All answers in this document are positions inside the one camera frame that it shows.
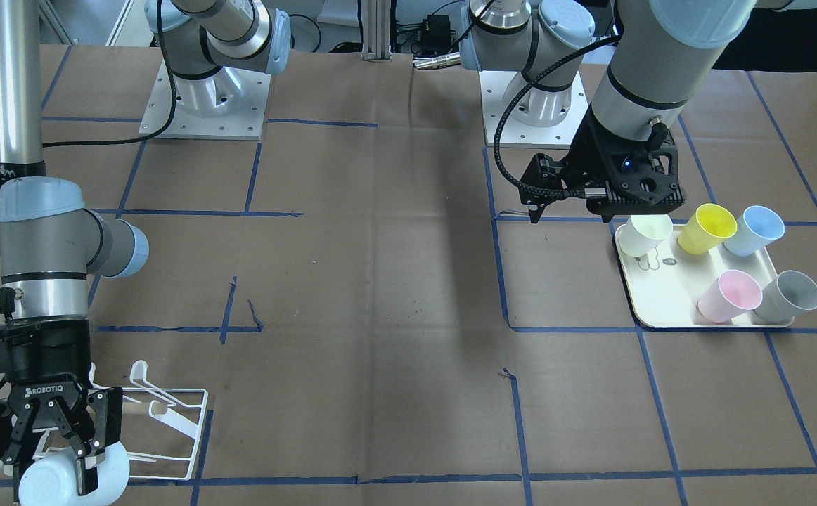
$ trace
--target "cup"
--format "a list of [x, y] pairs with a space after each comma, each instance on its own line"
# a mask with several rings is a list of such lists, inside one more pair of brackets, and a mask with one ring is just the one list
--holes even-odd
[[122, 444], [106, 446], [105, 460], [96, 465], [99, 487], [87, 495], [77, 495], [74, 461], [72, 449], [64, 448], [30, 465], [20, 478], [20, 503], [24, 506], [103, 506], [122, 496], [130, 477], [130, 460]]
[[764, 301], [755, 313], [770, 323], [788, 323], [797, 314], [817, 309], [817, 284], [799, 271], [779, 273], [762, 294]]
[[761, 304], [759, 282], [737, 269], [724, 271], [699, 297], [697, 308], [705, 319], [724, 323], [734, 316], [751, 311]]
[[674, 223], [666, 214], [636, 214], [618, 231], [618, 249], [624, 255], [645, 255], [674, 231]]
[[784, 237], [784, 228], [777, 212], [762, 205], [750, 205], [737, 218], [737, 233], [724, 241], [724, 247], [737, 257], [746, 257]]
[[690, 255], [702, 255], [733, 237], [737, 221], [730, 211], [717, 204], [700, 205], [678, 235], [681, 249]]

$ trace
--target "yellow cup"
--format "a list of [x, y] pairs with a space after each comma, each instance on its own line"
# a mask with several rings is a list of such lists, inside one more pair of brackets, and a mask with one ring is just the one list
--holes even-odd
[[737, 233], [737, 221], [717, 204], [700, 205], [678, 235], [678, 244], [690, 255], [702, 255]]

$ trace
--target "tray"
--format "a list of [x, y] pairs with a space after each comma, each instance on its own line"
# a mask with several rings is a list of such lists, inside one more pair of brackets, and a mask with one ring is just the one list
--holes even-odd
[[678, 246], [683, 225], [674, 225], [668, 240], [641, 257], [630, 257], [618, 247], [615, 231], [615, 254], [624, 276], [633, 314], [640, 323], [653, 329], [780, 329], [788, 323], [768, 323], [747, 311], [727, 323], [711, 323], [699, 314], [695, 302], [717, 276], [728, 269], [749, 273], [759, 285], [765, 286], [778, 272], [764, 247], [748, 257], [737, 257], [724, 246], [713, 247], [705, 255], [690, 255]]

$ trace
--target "pink cup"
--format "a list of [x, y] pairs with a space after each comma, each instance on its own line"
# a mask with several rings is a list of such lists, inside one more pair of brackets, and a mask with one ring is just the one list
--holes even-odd
[[724, 271], [699, 297], [697, 308], [707, 320], [724, 323], [752, 311], [761, 304], [761, 286], [751, 275], [731, 269]]

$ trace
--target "metal base plate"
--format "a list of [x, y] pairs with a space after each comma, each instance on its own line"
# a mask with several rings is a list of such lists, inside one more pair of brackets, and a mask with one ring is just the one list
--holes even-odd
[[715, 278], [728, 269], [749, 273], [759, 285], [765, 286], [777, 278], [778, 272], [764, 247], [748, 257], [737, 257], [724, 249], [713, 247], [705, 255], [690, 255], [678, 246], [683, 225], [675, 225], [668, 240], [642, 257], [630, 257], [618, 249], [615, 231], [615, 254], [627, 285], [633, 313], [640, 322], [655, 329], [715, 329], [716, 327], [788, 327], [767, 323], [753, 311], [740, 314], [727, 323], [711, 323], [699, 313], [695, 302]]
[[[230, 141], [259, 141], [264, 125], [264, 109], [268, 102], [271, 76], [261, 72], [236, 70], [245, 96], [242, 103], [225, 115], [196, 116], [181, 107], [174, 111], [171, 126], [159, 138], [225, 138]], [[152, 95], [139, 125], [141, 135], [151, 134], [168, 119], [171, 105], [171, 86], [163, 63], [152, 87]]]
[[[480, 100], [483, 104], [483, 125], [487, 131], [487, 146], [493, 145], [493, 135], [499, 118], [505, 112], [506, 102], [502, 95], [506, 92], [509, 82], [517, 72], [503, 72], [483, 70], [480, 72]], [[580, 122], [586, 114], [588, 102], [583, 91], [583, 82], [580, 74], [575, 74], [572, 82], [572, 105], [565, 115], [564, 121], [549, 128], [537, 128], [522, 124], [509, 117], [502, 131], [502, 140], [499, 146], [503, 148], [554, 148], [566, 150], [572, 144], [572, 139]]]

